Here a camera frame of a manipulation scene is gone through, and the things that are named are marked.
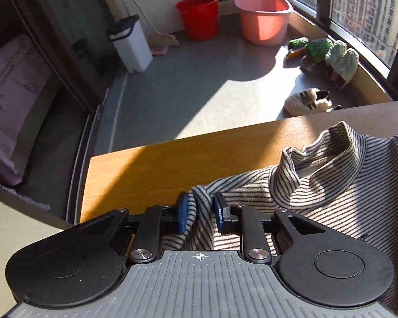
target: red bucket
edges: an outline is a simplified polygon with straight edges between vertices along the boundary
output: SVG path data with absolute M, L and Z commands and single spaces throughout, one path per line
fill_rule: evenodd
M 206 41 L 220 34 L 218 1 L 183 0 L 175 5 L 190 39 Z

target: broom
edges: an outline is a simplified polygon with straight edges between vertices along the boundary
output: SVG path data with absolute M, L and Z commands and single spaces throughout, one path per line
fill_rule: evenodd
M 162 33 L 162 32 L 159 32 L 158 30 L 156 30 L 153 27 L 149 18 L 146 16 L 146 14 L 143 12 L 141 7 L 137 3 L 137 1 L 133 0 L 133 2 L 136 4 L 136 6 L 140 10 L 140 12 L 143 14 L 143 16 L 145 17 L 145 19 L 146 19 L 147 23 L 149 24 L 149 26 L 151 27 L 151 29 L 153 29 L 153 31 L 154 31 L 154 34 L 147 38 L 147 43 L 150 48 L 156 48 L 156 47 L 161 47 L 161 46 L 178 46 L 178 45 L 180 45 L 179 42 L 177 41 L 177 39 L 175 38 L 175 36 L 168 35 L 166 33 Z M 124 8 L 125 8 L 125 11 L 127 12 L 127 14 L 130 15 L 130 13 L 128 12 L 128 8 L 126 7 L 126 5 L 124 3 L 124 0 L 122 0 L 122 4 L 124 5 Z

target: pink blanket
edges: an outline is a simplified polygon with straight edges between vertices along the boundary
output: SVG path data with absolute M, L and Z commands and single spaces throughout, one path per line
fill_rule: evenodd
M 26 35 L 0 49 L 0 180 L 21 182 L 10 160 L 26 116 L 51 76 L 51 70 Z

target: pink basin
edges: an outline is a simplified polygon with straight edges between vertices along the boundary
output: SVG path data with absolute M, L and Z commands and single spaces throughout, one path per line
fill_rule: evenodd
M 240 9 L 243 37 L 259 45 L 280 45 L 293 12 L 287 0 L 234 0 Z

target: striped turtleneck sweater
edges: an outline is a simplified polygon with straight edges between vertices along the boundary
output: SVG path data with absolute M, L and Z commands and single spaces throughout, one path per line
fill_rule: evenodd
M 260 213 L 296 211 L 385 252 L 395 276 L 384 303 L 398 314 L 398 135 L 359 135 L 340 122 L 301 151 L 285 148 L 278 165 L 193 187 L 186 233 L 166 237 L 166 249 L 239 249 L 238 236 L 217 232 L 217 191 L 229 204 L 248 204 Z

